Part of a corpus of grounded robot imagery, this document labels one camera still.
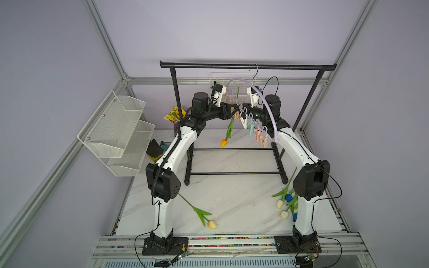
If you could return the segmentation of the purple clip hanger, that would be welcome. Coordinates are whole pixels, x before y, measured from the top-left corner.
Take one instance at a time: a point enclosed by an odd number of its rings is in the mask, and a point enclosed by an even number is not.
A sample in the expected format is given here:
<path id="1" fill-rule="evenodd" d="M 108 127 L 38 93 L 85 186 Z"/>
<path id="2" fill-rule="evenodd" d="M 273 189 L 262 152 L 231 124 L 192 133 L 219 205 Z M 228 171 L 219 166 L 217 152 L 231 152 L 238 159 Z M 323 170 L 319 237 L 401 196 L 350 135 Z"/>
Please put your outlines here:
<path id="1" fill-rule="evenodd" d="M 221 140 L 221 147 L 228 144 L 232 137 L 232 129 L 234 122 L 237 120 L 243 128 L 249 130 L 250 135 L 254 135 L 256 142 L 267 147 L 268 140 L 276 141 L 277 126 L 275 125 L 275 117 L 272 109 L 269 107 L 267 98 L 263 96 L 263 91 L 247 80 L 237 78 L 246 84 L 246 95 L 249 96 L 249 103 L 244 103 L 243 96 L 239 93 L 238 88 L 235 95 L 229 93 L 228 86 L 222 86 L 222 89 L 214 94 L 216 106 L 220 106 L 222 102 L 232 105 L 230 123 L 226 131 L 226 137 Z"/>

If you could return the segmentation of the black clothes rack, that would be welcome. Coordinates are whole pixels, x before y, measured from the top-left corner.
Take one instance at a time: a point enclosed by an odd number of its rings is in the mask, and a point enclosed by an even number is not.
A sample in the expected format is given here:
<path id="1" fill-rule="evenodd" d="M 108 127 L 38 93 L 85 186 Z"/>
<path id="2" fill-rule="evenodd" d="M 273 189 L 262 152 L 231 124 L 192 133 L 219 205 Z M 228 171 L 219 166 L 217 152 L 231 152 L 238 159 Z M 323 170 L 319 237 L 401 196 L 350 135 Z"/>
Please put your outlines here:
<path id="1" fill-rule="evenodd" d="M 309 100 L 311 99 L 319 81 L 323 77 L 324 72 L 332 71 L 336 69 L 336 65 L 256 65 L 256 64 L 197 64 L 197 63 L 164 63 L 160 62 L 161 68 L 168 68 L 170 70 L 175 97 L 177 104 L 180 104 L 180 96 L 177 83 L 176 69 L 266 69 L 266 70 L 316 70 L 317 76 L 315 82 L 307 96 L 307 99 L 302 107 L 302 111 L 308 106 Z M 201 132 L 206 126 L 207 121 L 212 119 L 222 119 L 232 122 L 235 115 L 239 116 L 239 122 L 244 128 L 252 128 L 254 120 L 258 119 L 265 124 L 265 131 L 268 138 L 272 139 L 272 148 L 274 156 L 278 164 L 277 174 L 280 175 L 284 184 L 288 183 L 288 178 L 284 171 L 281 163 L 281 156 L 278 153 L 276 142 L 279 141 L 279 130 L 289 125 L 285 120 L 280 118 L 280 100 L 277 96 L 266 95 L 262 96 L 258 88 L 253 84 L 249 84 L 251 87 L 250 93 L 252 95 L 257 94 L 260 99 L 264 102 L 264 107 L 259 108 L 258 102 L 244 103 L 236 101 L 231 104 L 224 102 L 223 96 L 225 95 L 228 85 L 222 86 L 216 84 L 212 89 L 211 94 L 205 92 L 198 92 L 194 96 L 192 104 L 192 112 L 186 115 L 179 116 L 178 133 L 172 143 L 172 146 L 164 154 L 163 159 L 157 165 L 155 170 L 152 172 L 147 170 L 147 174 L 154 177 L 156 183 L 167 182 L 174 176 L 174 157 L 180 159 L 183 156 L 187 156 L 187 171 L 185 173 L 185 185 L 189 185 L 189 178 L 191 176 L 194 142 L 199 137 Z"/>

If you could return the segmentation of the pale yellow tulip front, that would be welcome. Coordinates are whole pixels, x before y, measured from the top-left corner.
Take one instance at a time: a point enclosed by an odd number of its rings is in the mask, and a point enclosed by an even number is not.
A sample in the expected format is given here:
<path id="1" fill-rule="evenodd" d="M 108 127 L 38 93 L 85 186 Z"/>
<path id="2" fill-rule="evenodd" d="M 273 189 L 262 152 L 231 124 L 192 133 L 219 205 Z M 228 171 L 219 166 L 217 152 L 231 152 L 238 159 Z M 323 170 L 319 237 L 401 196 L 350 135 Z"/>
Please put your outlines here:
<path id="1" fill-rule="evenodd" d="M 194 205 L 192 205 L 184 196 L 179 194 L 179 196 L 194 210 L 194 212 L 197 214 L 199 219 L 201 220 L 203 226 L 208 227 L 212 230 L 216 230 L 218 227 L 218 224 L 214 220 L 210 220 L 207 218 L 207 216 L 211 216 L 212 214 L 209 212 L 206 212 L 204 210 L 201 210 Z"/>

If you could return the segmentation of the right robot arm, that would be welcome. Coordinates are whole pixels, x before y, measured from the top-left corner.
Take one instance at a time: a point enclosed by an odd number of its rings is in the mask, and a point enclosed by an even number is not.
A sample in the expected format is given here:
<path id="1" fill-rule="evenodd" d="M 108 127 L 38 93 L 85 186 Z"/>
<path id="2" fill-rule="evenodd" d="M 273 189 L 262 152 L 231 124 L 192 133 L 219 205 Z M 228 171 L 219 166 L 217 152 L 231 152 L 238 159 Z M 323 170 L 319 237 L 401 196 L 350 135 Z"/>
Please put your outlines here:
<path id="1" fill-rule="evenodd" d="M 280 117 L 281 101 L 278 96 L 270 94 L 263 97 L 262 107 L 257 106 L 259 99 L 256 97 L 256 100 L 240 106 L 241 123 L 247 125 L 264 144 L 272 140 L 280 145 L 294 162 L 297 170 L 286 187 L 294 192 L 290 203 L 292 212 L 297 213 L 292 239 L 297 246 L 315 243 L 317 232 L 314 220 L 319 203 L 326 199 L 330 163 L 310 152 L 299 141 L 290 124 Z"/>

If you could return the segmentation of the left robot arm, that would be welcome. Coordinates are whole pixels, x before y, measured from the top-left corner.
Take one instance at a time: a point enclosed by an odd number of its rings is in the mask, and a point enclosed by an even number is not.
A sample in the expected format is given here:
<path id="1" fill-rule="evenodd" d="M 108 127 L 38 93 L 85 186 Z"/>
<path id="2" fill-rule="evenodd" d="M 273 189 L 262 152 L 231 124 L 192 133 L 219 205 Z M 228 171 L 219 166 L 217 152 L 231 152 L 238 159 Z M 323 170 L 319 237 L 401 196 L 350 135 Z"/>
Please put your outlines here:
<path id="1" fill-rule="evenodd" d="M 173 143 L 155 164 L 146 167 L 147 184 L 155 206 L 155 227 L 150 235 L 153 240 L 166 240 L 173 235 L 173 201 L 181 188 L 176 172 L 189 148 L 206 127 L 207 121 L 231 119 L 238 110 L 238 105 L 222 102 L 220 97 L 210 97 L 205 92 L 196 93 L 192 106 L 179 120 Z"/>

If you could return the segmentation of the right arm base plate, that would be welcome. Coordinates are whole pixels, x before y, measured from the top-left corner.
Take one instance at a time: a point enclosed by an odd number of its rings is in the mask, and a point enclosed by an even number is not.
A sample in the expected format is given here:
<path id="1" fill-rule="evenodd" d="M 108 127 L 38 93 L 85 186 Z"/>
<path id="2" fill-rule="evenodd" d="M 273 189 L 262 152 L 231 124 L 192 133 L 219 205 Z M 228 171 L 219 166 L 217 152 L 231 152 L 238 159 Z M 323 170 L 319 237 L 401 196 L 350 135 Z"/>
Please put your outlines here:
<path id="1" fill-rule="evenodd" d="M 315 234 L 308 236 L 301 236 L 300 234 L 293 236 L 275 236 L 274 239 L 277 253 L 279 254 L 321 253 L 321 248 Z"/>

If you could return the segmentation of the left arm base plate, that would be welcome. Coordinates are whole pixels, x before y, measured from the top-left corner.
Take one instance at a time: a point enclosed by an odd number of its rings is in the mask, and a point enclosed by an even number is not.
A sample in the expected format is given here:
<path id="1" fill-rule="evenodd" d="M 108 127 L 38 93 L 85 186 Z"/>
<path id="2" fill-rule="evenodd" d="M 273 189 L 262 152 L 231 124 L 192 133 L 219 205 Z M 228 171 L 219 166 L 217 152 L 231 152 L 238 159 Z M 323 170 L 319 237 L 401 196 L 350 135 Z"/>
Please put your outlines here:
<path id="1" fill-rule="evenodd" d="M 188 248 L 188 237 L 149 237 L 144 241 L 141 253 L 143 256 L 179 255 Z"/>

